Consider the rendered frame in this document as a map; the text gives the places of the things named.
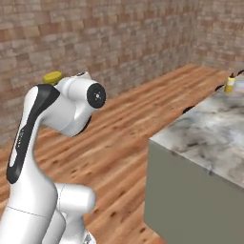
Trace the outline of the grey-green marble-top dining counter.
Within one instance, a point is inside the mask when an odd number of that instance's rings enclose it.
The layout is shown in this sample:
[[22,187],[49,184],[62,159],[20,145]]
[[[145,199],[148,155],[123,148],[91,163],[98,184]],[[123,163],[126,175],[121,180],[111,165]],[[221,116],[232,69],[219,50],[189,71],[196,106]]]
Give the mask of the grey-green marble-top dining counter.
[[167,244],[244,244],[244,72],[149,139],[145,223]]

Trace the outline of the yellow mustard bottle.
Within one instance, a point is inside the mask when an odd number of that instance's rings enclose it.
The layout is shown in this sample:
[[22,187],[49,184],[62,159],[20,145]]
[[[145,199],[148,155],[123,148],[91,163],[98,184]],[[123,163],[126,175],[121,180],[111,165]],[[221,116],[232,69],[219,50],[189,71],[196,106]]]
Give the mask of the yellow mustard bottle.
[[225,85],[225,89],[224,89],[225,93],[231,93],[233,91],[234,81],[235,81],[235,76],[233,74],[231,74],[228,77],[228,80]]

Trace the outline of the yellow round object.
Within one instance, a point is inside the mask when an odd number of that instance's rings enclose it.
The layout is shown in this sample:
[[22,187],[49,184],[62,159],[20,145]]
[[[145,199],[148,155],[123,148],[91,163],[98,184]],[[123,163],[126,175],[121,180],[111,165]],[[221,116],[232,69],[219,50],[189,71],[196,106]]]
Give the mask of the yellow round object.
[[51,71],[43,76],[43,82],[45,84],[55,85],[63,78],[61,71]]

